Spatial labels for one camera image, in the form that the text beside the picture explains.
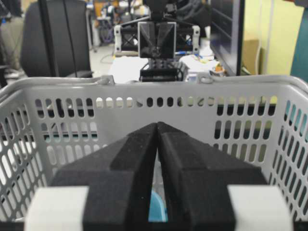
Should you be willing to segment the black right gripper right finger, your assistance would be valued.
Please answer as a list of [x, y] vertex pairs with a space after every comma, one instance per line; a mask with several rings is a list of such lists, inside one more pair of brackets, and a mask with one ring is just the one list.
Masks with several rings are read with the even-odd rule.
[[191, 231], [292, 231], [280, 189], [260, 167], [164, 122], [157, 124], [170, 219]]

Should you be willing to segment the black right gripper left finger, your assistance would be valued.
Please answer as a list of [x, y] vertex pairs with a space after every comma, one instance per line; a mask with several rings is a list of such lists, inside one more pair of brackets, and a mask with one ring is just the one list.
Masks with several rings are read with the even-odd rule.
[[36, 191], [26, 231], [129, 231], [149, 216], [157, 125], [59, 169]]

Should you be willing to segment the black grey left gripper body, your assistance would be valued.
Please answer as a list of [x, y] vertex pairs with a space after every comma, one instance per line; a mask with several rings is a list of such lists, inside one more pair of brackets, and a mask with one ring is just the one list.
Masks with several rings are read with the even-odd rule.
[[114, 27], [115, 53], [172, 59], [178, 52], [199, 52], [200, 27], [175, 21], [131, 21]]

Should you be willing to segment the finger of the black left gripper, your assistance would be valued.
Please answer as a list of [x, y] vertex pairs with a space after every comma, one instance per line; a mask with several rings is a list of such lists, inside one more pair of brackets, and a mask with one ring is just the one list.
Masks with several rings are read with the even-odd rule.
[[174, 55], [174, 25], [161, 23], [158, 27], [157, 48], [159, 58], [172, 58]]
[[140, 57], [156, 57], [156, 34], [154, 23], [139, 23]]

